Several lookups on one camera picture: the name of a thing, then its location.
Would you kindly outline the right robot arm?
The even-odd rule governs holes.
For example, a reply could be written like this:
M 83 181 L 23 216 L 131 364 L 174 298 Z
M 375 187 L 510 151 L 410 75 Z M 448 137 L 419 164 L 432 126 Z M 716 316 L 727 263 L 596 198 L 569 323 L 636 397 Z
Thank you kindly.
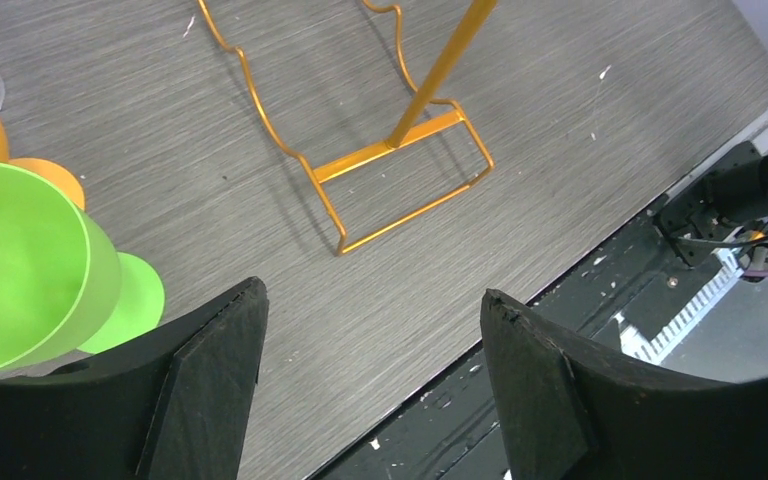
M 744 141 L 682 191 L 656 215 L 654 224 L 687 265 L 715 249 L 746 248 L 768 240 L 728 242 L 730 233 L 768 217 L 768 155 Z

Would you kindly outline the green wine glass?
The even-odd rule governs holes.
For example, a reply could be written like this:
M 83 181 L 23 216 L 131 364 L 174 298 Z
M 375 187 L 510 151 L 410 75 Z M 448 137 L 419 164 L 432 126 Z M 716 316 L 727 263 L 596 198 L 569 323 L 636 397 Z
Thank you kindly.
M 53 183 L 0 163 L 0 371 L 98 354 L 157 327 L 166 298 Z

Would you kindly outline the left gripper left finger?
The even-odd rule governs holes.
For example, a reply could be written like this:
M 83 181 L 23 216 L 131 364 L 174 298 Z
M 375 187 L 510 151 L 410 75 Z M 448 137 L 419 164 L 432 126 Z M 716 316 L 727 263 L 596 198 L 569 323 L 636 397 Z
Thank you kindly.
M 118 347 L 0 380 L 0 479 L 234 479 L 267 329 L 248 278 Z

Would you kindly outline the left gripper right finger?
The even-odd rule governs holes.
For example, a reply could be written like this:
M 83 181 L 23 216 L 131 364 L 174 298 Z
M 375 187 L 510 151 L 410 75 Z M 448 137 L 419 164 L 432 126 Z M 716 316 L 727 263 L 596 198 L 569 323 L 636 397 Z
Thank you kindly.
M 482 343 L 516 479 L 768 479 L 768 377 L 700 378 L 482 300 Z

